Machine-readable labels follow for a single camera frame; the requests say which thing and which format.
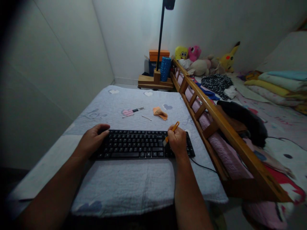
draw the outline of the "spongebob plush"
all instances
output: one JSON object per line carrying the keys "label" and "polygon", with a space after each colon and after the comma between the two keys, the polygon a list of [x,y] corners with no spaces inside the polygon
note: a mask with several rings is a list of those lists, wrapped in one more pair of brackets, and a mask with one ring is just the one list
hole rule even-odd
{"label": "spongebob plush", "polygon": [[175,58],[176,58],[176,60],[186,59],[187,56],[188,56],[188,48],[185,48],[183,46],[178,46],[175,49]]}
{"label": "spongebob plush", "polygon": [[234,62],[233,56],[236,53],[239,45],[240,45],[240,42],[238,42],[234,46],[234,48],[232,49],[230,53],[225,54],[220,60],[221,66],[226,70],[226,72],[230,72],[230,73],[234,72],[234,69],[232,68],[232,65]]}

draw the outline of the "cable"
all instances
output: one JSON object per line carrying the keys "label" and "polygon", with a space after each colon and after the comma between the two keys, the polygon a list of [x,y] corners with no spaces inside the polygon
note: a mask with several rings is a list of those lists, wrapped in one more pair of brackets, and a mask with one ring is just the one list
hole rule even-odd
{"label": "cable", "polygon": [[195,164],[197,164],[198,166],[203,167],[203,168],[205,168],[205,169],[209,169],[209,170],[215,172],[216,174],[218,174],[215,170],[213,170],[213,169],[211,169],[211,168],[207,168],[207,167],[205,167],[205,166],[202,166],[202,165],[196,163],[192,158],[190,158],[190,159],[191,159]]}

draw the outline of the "lamp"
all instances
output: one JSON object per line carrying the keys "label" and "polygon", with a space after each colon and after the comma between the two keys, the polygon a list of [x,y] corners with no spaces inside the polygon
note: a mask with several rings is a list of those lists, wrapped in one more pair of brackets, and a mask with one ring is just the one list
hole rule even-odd
{"label": "lamp", "polygon": [[175,5],[175,0],[162,0],[162,15],[161,15],[161,25],[160,25],[160,38],[159,38],[159,49],[158,49],[158,60],[156,69],[154,70],[153,78],[149,76],[140,75],[138,78],[139,88],[153,88],[153,89],[173,89],[173,82],[168,79],[166,82],[160,81],[161,73],[158,71],[159,61],[160,61],[160,50],[161,50],[161,39],[162,39],[162,29],[163,29],[163,19],[164,19],[164,8],[167,10],[173,10]]}

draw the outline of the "wooden shelf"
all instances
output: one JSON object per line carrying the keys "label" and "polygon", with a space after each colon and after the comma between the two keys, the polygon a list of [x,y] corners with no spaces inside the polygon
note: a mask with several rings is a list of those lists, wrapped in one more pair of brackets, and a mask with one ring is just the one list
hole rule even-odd
{"label": "wooden shelf", "polygon": [[138,87],[140,88],[152,88],[152,89],[166,89],[172,90],[174,84],[170,78],[167,81],[160,81],[161,73],[154,71],[154,77],[140,75],[138,77]]}

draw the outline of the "wooden bed rail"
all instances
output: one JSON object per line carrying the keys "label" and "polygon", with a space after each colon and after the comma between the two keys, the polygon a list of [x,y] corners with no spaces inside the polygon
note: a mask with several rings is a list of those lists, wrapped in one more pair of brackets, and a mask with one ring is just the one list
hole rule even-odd
{"label": "wooden bed rail", "polygon": [[[219,174],[226,194],[231,197],[240,197],[251,201],[265,200],[274,202],[293,202],[288,194],[282,189],[280,184],[277,183],[274,177],[267,171],[262,162],[256,157],[256,155],[237,134],[233,127],[218,111],[216,106],[190,79],[187,71],[175,59],[173,59],[172,62],[174,67],[184,75],[184,78],[181,86],[178,84],[179,74],[176,77],[174,73],[171,73],[171,79],[187,106],[187,109],[195,123],[199,135],[210,155],[212,163],[214,164],[215,169]],[[188,101],[185,95],[187,87],[191,87],[194,91],[190,101]],[[194,112],[192,105],[197,97],[201,100],[202,105],[196,112]],[[198,120],[206,109],[212,116],[213,122],[211,122],[211,124],[205,130],[203,130]],[[217,153],[211,146],[210,142],[207,140],[217,130],[221,130],[224,133],[225,137],[239,154],[242,161],[245,163],[254,178],[239,180],[233,180],[230,178],[227,169],[224,167]]]}

